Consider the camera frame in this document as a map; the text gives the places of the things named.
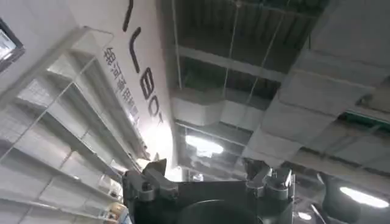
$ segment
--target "ceiling light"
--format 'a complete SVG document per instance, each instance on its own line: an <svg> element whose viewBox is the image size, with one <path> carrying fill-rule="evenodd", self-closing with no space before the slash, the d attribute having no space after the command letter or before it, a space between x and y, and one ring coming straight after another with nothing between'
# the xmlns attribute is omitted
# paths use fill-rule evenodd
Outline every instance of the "ceiling light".
<svg viewBox="0 0 390 224"><path fill-rule="evenodd" d="M387 208L389 206L389 203L382 199L353 190L349 187L340 187L340 191L361 204L369 205L375 208Z"/></svg>
<svg viewBox="0 0 390 224"><path fill-rule="evenodd" d="M199 173L199 174L196 174L193 176L193 180L195 181L203 181L204 178L203 178L203 174Z"/></svg>
<svg viewBox="0 0 390 224"><path fill-rule="evenodd" d="M311 220L311 215L306 212L298 212L298 216L303 220Z"/></svg>
<svg viewBox="0 0 390 224"><path fill-rule="evenodd" d="M196 148L196 153L199 156L211 157L213 153L221 154L224 148L215 142L211 142L196 136L185 136L185 142Z"/></svg>

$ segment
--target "shelf board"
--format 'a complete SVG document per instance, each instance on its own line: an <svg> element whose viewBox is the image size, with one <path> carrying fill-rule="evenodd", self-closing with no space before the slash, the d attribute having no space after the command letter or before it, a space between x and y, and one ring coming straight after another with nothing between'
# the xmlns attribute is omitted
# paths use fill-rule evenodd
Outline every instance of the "shelf board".
<svg viewBox="0 0 390 224"><path fill-rule="evenodd" d="M106 194L105 192L103 192L103 191L101 191L99 189L96 189L93 186L90 186L90 185L84 183L80 178L72 176L72 175L69 175L69 174L65 173L64 171L62 171L60 169L52 167L52 166L48 165L47 163L45 163L44 161L42 161L42 160L40 160L40 159L38 159L38 158L36 158L36 157L34 157L34 156L24 152L22 150L19 150L16 147L14 147L12 150L17 150L18 153L22 154L23 156L28 157L30 160L32 160L33 162L39 164L40 166L43 166L44 168L50 170L57 177L64 177L64 178L68 179L69 181L78 184L80 187L86 188L89 192L92 192L95 195L98 195L98 196L104 197L106 199L109 199L112 202L122 203L117 198L112 197L112 196Z"/></svg>
<svg viewBox="0 0 390 224"><path fill-rule="evenodd" d="M40 201L33 201L33 200L28 199L28 198L17 197L17 196L9 195L9 194L7 194L7 195L0 194L0 200L9 201L9 202L17 203L17 204L22 204L22 205L30 206L33 208L45 209L45 210L50 210L50 211L58 211L58 212L62 212L65 214L74 215L77 217L84 217L84 218L93 219L93 220L101 220L104 222L118 223L116 220L105 219L102 217L96 217L96 216L89 215L87 213L76 211L73 209L59 208L59 207L56 207L56 206L53 206L53 205L50 205L47 203L42 203Z"/></svg>
<svg viewBox="0 0 390 224"><path fill-rule="evenodd" d="M72 61L71 65L76 71L80 71L80 68L83 68L92 57L93 55L81 51L71 51L69 53L69 60ZM114 93L113 89L108 85L110 81L100 64L97 61L94 61L94 63L85 70L84 76L88 80L88 83L96 90L97 96L103 103L109 105L110 108L118 108L118 110L109 110L109 112L123 134L125 142L131 146L133 150L132 155L136 155L140 158L147 158L147 153L144 151L144 143L141 140L140 133L131 125L132 122L124 110L123 102L118 99L116 93Z"/></svg>
<svg viewBox="0 0 390 224"><path fill-rule="evenodd" d="M33 111L34 114L44 113L45 107L34 104L30 101L23 99L16 99L15 103L21 105L22 107L28 107L30 111ZM121 176L113 170L105 161L92 149L89 148L79 137L74 135L67 127L60 122L55 116L53 116L48 111L41 118L45 125L51 127L59 136L63 136L65 141L74 146L74 148L88 161L97 166L101 171L107 174L113 180L121 183Z"/></svg>
<svg viewBox="0 0 390 224"><path fill-rule="evenodd" d="M61 88L64 88L71 82L69 78L55 73L50 73L48 77L51 82ZM117 136L113 135L114 131L112 128L106 124L101 115L92 106L88 97L83 93L78 84L72 83L69 89L66 90L65 94L69 96L76 108L81 109L80 111L85 115L85 117L89 119L95 127L97 127L97 130L101 133L101 135L107 137L107 141L110 145L114 146L113 148L119 153L119 158L122 158L122 162L127 166L127 168L134 168L135 161L133 161L127 153L124 142L121 142Z"/></svg>

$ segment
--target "white shelf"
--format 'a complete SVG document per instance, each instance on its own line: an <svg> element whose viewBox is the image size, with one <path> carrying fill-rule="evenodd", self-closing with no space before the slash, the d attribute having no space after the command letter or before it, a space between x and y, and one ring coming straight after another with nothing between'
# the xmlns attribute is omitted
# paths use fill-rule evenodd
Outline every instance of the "white shelf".
<svg viewBox="0 0 390 224"><path fill-rule="evenodd" d="M24 107L28 107L29 110L34 111L35 114L41 114L45 111L45 107L34 104L30 101L26 101L23 99L16 99L15 103L17 105L21 105ZM109 166L105 161L92 149L89 148L79 137L75 136L72 132L70 132L66 126L61 123L58 119L56 119L52 114L48 111L43 115L41 120L47 125L54 129L57 133L60 133L61 136L64 137L64 140L74 146L84 158L89 160L92 164L98 167L101 171L107 174L113 180L121 183L121 176L116 173L111 166Z"/></svg>
<svg viewBox="0 0 390 224"><path fill-rule="evenodd" d="M62 212L62 213L65 213L65 214L70 214L70 215L74 215L74 216L78 216L78 217L84 217L84 218L93 219L93 220L101 220L103 222L118 223L116 220L104 219L104 218L101 218L101 217L96 217L96 216L93 216L93 215L89 215L89 214L84 213L84 212L75 211L73 209L58 208L56 206L49 205L47 203L32 201L32 200L29 200L29 199L19 198L19 197L11 196L11 195L0 194L0 200L10 201L10 202L14 202L14 203L17 203L17 204L30 206L30 207L33 207L33 208L40 208L40 209L51 210L51 211L58 211L58 212Z"/></svg>
<svg viewBox="0 0 390 224"><path fill-rule="evenodd" d="M26 152L24 152L22 150L19 150L19 149L15 148L15 147L12 150L17 150L18 153L23 154L24 156L28 157L32 161L34 161L34 162L38 163L39 165L45 167L46 169L50 170L57 177L65 177L70 182L76 183L80 187L86 188L89 192L92 192L92 193L94 193L97 196L104 197L106 199L111 200L112 202L122 203L117 198L111 197L110 195L106 194L105 192L103 192L103 191L101 191L99 189L94 188L93 186L90 186L90 185L84 183L80 178L74 177L72 175L69 175L69 174L65 173L64 171L62 171L60 169L52 167L52 166L46 164L45 162L43 162L42 160L40 160L40 159L38 159L38 158L36 158L36 157L34 157L32 155L29 155L29 154L27 154Z"/></svg>
<svg viewBox="0 0 390 224"><path fill-rule="evenodd" d="M57 86L64 88L71 83L71 80L63 75L50 73L48 75L49 79L54 82ZM94 124L102 136L107 137L107 141L110 146L113 146L122 158L122 162L127 166L128 169L134 168L134 161L129 154L127 153L126 146L117 136L113 135L114 131L111 126L107 125L101 115L96 111L96 109L90 103L90 99L87 99L87 96L83 93L80 87L76 83L72 83L71 86L66 90L65 95L70 96L72 102L76 105L77 108L82 108L86 116L92 124Z"/></svg>

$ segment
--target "black mechanical part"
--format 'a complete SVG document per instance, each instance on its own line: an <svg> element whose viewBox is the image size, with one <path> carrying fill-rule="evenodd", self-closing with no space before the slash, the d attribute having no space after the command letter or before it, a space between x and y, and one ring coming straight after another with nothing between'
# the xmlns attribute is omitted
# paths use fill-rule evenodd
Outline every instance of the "black mechanical part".
<svg viewBox="0 0 390 224"><path fill-rule="evenodd" d="M320 173L321 180L325 184L325 198L322 202L322 210L329 217L346 223L359 221L361 207L358 202L342 193L337 180Z"/></svg>
<svg viewBox="0 0 390 224"><path fill-rule="evenodd" d="M142 200L139 178L127 172L124 182L130 187L124 191L135 193L124 195L138 196L124 200L136 224L292 224L291 175L279 170L272 176L271 170L262 166L250 181L173 183L150 166L139 175L152 185L155 197Z"/></svg>
<svg viewBox="0 0 390 224"><path fill-rule="evenodd" d="M148 169L155 169L156 171L160 172L163 176L165 175L165 169L166 169L166 159L161 159L158 161L150 162L146 165L145 169L142 170L142 173L145 175L145 170Z"/></svg>

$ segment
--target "metal bracket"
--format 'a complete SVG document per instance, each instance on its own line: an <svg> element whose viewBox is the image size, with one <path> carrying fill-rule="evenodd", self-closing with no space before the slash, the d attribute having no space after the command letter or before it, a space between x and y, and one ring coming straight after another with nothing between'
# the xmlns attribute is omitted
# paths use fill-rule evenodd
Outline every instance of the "metal bracket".
<svg viewBox="0 0 390 224"><path fill-rule="evenodd" d="M156 188L151 185L147 179L136 170L126 172L126 181L128 186L132 187L132 191L140 201L152 201L156 198Z"/></svg>
<svg viewBox="0 0 390 224"><path fill-rule="evenodd" d="M266 195L277 200L286 200L289 197L290 186L292 185L292 171L281 168L276 171L272 178L269 178L266 185Z"/></svg>
<svg viewBox="0 0 390 224"><path fill-rule="evenodd" d="M246 182L246 187L255 191L256 197L262 197L264 195L264 187L268 182L268 178L271 177L272 169L267 166L261 169L253 180Z"/></svg>
<svg viewBox="0 0 390 224"><path fill-rule="evenodd" d="M144 171L146 178L157 188L162 197L167 199L175 199L179 193L177 183L166 179L162 173L155 169L147 169Z"/></svg>

